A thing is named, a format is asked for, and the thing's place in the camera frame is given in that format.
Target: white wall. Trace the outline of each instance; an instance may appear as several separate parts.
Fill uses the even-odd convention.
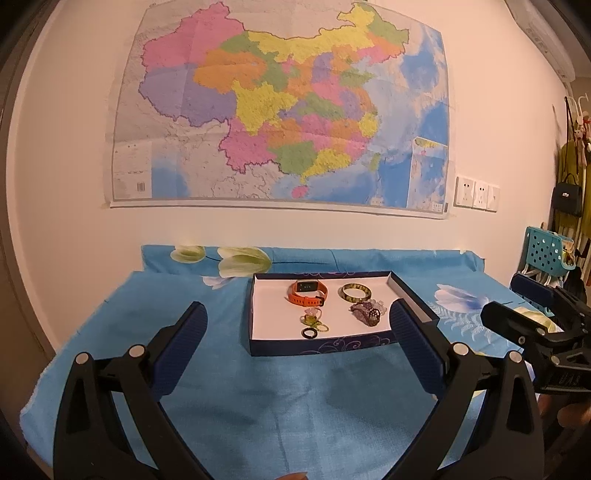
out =
[[[107,99],[128,53],[122,46],[152,1],[63,0],[21,83],[9,144],[9,213],[27,290],[55,346],[141,269],[139,247],[146,243],[471,249],[486,258],[489,275],[509,281],[525,227],[547,220],[558,128],[553,108],[561,126],[565,113],[562,84],[502,0],[378,2],[441,31],[457,172],[502,188],[498,213],[454,208],[443,221],[105,207]]]

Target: power outlet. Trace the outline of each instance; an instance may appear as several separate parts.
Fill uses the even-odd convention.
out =
[[[486,210],[489,212],[498,212],[501,203],[501,188],[496,185],[489,185],[488,200],[486,201]]]
[[[472,203],[474,202],[474,184],[474,180],[466,177],[458,177],[456,179],[455,206],[472,208]]]
[[[488,202],[488,184],[484,181],[477,180],[474,184],[474,202],[472,207],[478,210],[486,210],[486,202]]]

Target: black ring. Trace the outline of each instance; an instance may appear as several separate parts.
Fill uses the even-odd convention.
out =
[[[306,335],[307,332],[312,332],[312,336]],[[301,331],[301,335],[304,338],[307,338],[309,340],[312,340],[313,338],[318,337],[318,330],[316,330],[315,328],[312,328],[312,327],[304,328]]]

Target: blue plastic basket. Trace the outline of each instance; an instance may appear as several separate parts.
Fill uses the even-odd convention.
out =
[[[532,226],[527,228],[525,235],[528,240],[525,262],[530,267],[553,277],[562,277],[575,268],[562,260],[562,241],[572,242],[570,238]]]

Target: green bangle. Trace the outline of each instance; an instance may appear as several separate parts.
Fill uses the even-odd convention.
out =
[[[356,290],[364,291],[365,297],[363,297],[362,299],[358,299],[345,293],[345,290],[351,290],[353,288],[355,288]],[[371,290],[360,283],[347,283],[346,285],[343,285],[341,288],[339,288],[339,297],[351,303],[359,303],[360,301],[368,301],[371,298]]]

